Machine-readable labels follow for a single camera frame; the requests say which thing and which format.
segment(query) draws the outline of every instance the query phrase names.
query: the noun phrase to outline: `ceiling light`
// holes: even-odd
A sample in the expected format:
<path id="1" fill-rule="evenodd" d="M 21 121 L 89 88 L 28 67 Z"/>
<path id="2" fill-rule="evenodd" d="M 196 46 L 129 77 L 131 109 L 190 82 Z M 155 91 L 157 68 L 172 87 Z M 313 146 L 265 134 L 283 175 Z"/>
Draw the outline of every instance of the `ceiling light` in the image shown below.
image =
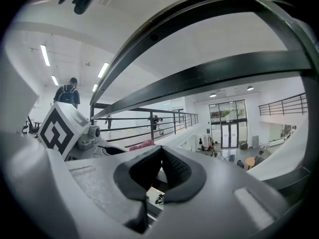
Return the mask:
<path id="1" fill-rule="evenodd" d="M 109 63 L 104 63 L 104 65 L 102 66 L 100 72 L 99 72 L 99 75 L 98 77 L 101 78 L 103 76 L 103 74 L 105 73 L 106 69 L 108 68 L 109 66 Z"/>
<path id="2" fill-rule="evenodd" d="M 46 64 L 47 66 L 50 66 L 48 54 L 46 54 L 46 47 L 45 47 L 45 45 L 41 45 L 41 51 L 42 51 L 42 55 L 43 55 L 45 64 Z"/>
<path id="3" fill-rule="evenodd" d="M 54 84 L 57 85 L 57 86 L 59 86 L 59 84 L 58 84 L 58 82 L 57 82 L 55 76 L 51 75 L 51 77 L 52 77 L 52 80 L 54 81 Z"/>
<path id="4" fill-rule="evenodd" d="M 98 87 L 98 85 L 94 84 L 92 91 L 95 92 L 97 87 Z"/>

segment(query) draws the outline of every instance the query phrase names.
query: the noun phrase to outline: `table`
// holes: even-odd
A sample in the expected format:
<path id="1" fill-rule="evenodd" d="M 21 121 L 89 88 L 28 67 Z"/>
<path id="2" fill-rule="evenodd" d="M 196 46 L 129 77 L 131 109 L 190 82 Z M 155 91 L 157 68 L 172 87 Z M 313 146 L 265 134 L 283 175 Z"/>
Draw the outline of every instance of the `table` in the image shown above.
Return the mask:
<path id="1" fill-rule="evenodd" d="M 251 166 L 255 165 L 255 158 L 254 157 L 248 157 L 245 160 L 245 163 L 248 165 L 248 170 Z"/>

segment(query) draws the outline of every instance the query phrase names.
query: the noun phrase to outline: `glass door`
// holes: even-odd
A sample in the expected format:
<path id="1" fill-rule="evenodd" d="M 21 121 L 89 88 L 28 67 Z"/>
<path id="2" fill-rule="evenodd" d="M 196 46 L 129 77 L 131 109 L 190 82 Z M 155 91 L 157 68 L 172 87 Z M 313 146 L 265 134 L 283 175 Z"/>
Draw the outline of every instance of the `glass door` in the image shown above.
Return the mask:
<path id="1" fill-rule="evenodd" d="M 231 124 L 230 125 L 230 147 L 237 147 L 238 146 L 238 137 L 237 137 L 237 131 L 238 131 L 238 124 Z"/>
<path id="2" fill-rule="evenodd" d="M 222 124 L 222 148 L 238 147 L 238 123 Z"/>
<path id="3" fill-rule="evenodd" d="M 229 125 L 222 125 L 222 148 L 229 148 Z"/>

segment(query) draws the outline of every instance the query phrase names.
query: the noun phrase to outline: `pink object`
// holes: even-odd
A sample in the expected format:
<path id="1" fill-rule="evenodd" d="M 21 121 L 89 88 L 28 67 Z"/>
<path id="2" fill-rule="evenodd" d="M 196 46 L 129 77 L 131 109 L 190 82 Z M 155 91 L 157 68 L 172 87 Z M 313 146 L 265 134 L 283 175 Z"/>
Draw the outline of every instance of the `pink object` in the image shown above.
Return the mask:
<path id="1" fill-rule="evenodd" d="M 129 151 L 141 149 L 141 148 L 152 146 L 152 145 L 156 145 L 156 144 L 152 140 L 149 139 L 149 140 L 146 140 L 145 142 L 143 142 L 140 146 L 130 147 Z"/>
<path id="2" fill-rule="evenodd" d="M 132 150 L 136 150 L 136 149 L 139 149 L 140 147 L 139 146 L 132 146 L 129 148 L 129 151 L 132 151 Z"/>

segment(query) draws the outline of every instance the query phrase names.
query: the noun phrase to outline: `white wall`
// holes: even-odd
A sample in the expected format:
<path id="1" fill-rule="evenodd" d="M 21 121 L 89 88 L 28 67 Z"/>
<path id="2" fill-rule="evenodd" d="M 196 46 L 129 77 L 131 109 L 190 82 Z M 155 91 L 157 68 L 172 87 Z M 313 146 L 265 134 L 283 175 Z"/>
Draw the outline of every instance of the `white wall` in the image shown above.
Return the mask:
<path id="1" fill-rule="evenodd" d="M 196 104 L 194 108 L 195 108 L 195 113 L 198 114 L 198 122 L 200 125 L 197 131 L 197 135 L 198 136 L 210 135 L 210 134 L 207 134 L 207 129 L 211 130 L 210 113 L 209 113 L 208 104 Z"/>
<path id="2" fill-rule="evenodd" d="M 259 113 L 259 99 L 260 94 L 247 95 L 245 98 L 247 125 L 248 125 L 248 146 L 252 146 L 253 136 L 259 136 L 259 144 L 267 143 L 269 141 L 269 125 L 260 122 Z"/>
<path id="3" fill-rule="evenodd" d="M 275 102 L 305 92 L 301 77 L 269 81 L 261 88 L 258 105 Z"/>
<path id="4" fill-rule="evenodd" d="M 175 99 L 172 99 L 170 102 L 171 102 L 172 110 L 185 109 L 185 97 L 175 98 Z"/>
<path id="5" fill-rule="evenodd" d="M 194 97 L 193 96 L 184 97 L 184 100 L 185 100 L 184 112 L 194 114 L 195 113 Z"/>

